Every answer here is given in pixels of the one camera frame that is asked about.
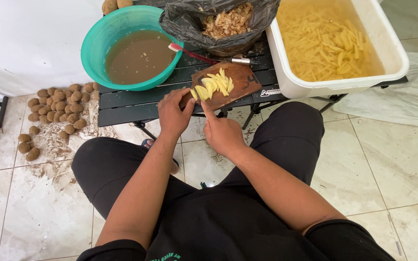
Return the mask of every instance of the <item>black plastic bag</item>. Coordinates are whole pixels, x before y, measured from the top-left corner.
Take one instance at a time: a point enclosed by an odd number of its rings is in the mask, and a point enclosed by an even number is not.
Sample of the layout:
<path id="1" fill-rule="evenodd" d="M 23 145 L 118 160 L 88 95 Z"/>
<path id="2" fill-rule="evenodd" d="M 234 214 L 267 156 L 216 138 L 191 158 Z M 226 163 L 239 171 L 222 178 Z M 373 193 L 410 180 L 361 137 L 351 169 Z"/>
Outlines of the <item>black plastic bag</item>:
<path id="1" fill-rule="evenodd" d="M 202 20 L 251 3 L 251 32 L 215 39 L 202 35 Z M 199 46 L 215 56 L 227 57 L 247 51 L 272 23 L 280 0 L 177 0 L 167 3 L 159 24 L 165 32 L 187 44 Z"/>

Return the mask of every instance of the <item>white sheet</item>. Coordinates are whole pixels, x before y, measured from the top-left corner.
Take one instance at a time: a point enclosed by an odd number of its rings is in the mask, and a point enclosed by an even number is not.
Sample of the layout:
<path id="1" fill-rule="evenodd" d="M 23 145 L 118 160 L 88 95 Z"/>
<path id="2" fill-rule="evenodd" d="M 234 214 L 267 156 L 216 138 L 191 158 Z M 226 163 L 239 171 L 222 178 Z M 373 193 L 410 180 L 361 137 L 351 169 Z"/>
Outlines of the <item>white sheet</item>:
<path id="1" fill-rule="evenodd" d="M 349 94 L 333 109 L 355 116 L 418 126 L 418 53 L 408 52 L 407 55 L 411 61 L 407 84 Z"/>

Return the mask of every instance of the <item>wooden cutting board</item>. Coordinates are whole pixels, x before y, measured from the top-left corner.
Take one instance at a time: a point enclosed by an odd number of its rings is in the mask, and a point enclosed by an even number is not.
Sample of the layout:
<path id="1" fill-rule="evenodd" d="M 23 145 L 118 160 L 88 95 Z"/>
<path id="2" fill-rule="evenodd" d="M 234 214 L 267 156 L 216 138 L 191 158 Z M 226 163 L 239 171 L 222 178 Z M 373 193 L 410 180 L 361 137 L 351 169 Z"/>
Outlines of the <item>wooden cutting board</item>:
<path id="1" fill-rule="evenodd" d="M 207 99 L 206 103 L 212 110 L 220 109 L 221 107 L 236 101 L 237 99 L 243 98 L 251 93 L 257 92 L 262 88 L 261 83 L 254 75 L 253 71 L 248 65 L 234 64 L 234 63 L 218 63 L 209 68 L 206 68 L 202 71 L 199 71 L 193 75 L 191 78 L 193 82 L 191 83 L 191 88 L 194 89 L 195 86 L 203 86 L 201 79 L 209 78 L 208 73 L 218 74 L 220 68 L 225 70 L 225 76 L 232 78 L 234 89 L 230 92 L 229 96 L 224 97 L 221 92 L 214 92 L 212 94 L 212 99 Z M 182 101 L 180 102 L 180 108 L 185 107 L 188 101 L 193 98 L 189 92 L 183 96 Z"/>

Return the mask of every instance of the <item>red toothbrush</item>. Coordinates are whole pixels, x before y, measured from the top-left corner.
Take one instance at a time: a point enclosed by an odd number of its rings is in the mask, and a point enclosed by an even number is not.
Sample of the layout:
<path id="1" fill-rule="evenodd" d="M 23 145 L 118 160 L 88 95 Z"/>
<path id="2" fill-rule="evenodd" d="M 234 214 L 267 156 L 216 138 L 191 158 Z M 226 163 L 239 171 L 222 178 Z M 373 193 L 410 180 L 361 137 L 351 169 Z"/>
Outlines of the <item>red toothbrush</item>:
<path id="1" fill-rule="evenodd" d="M 172 50 L 172 51 L 174 51 L 174 52 L 184 51 L 184 52 L 185 52 L 185 53 L 187 53 L 189 56 L 194 57 L 194 58 L 197 58 L 197 59 L 200 59 L 201 61 L 204 61 L 204 62 L 206 62 L 206 63 L 210 63 L 210 64 L 212 64 L 212 65 L 216 65 L 216 64 L 217 64 L 217 62 L 216 62 L 216 61 L 214 61 L 214 60 L 212 60 L 212 59 L 209 59 L 209 58 L 207 58 L 207 57 L 204 57 L 204 56 L 202 56 L 202 55 L 196 54 L 196 53 L 194 53 L 194 52 L 187 51 L 187 50 L 183 49 L 183 48 L 182 48 L 180 45 L 178 45 L 178 44 L 174 44 L 174 43 L 169 44 L 169 49 L 170 49 L 170 50 Z"/>

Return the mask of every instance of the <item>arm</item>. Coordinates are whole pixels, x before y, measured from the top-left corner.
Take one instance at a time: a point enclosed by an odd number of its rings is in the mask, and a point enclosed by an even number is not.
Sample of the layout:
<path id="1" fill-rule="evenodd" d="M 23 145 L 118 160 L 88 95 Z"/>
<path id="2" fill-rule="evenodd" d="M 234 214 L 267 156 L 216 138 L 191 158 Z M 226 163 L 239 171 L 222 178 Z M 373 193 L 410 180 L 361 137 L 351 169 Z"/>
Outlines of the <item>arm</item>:
<path id="1" fill-rule="evenodd" d="M 170 92 L 159 102 L 161 133 L 112 206 L 96 246 L 131 239 L 149 248 L 164 199 L 178 138 L 194 109 L 191 99 L 182 112 L 178 103 L 188 89 Z"/>
<path id="2" fill-rule="evenodd" d="M 246 175 L 262 200 L 290 228 L 305 234 L 316 223 L 346 219 L 314 189 L 248 147 L 237 122 L 218 119 L 205 103 L 202 107 L 208 119 L 204 128 L 208 143 Z"/>

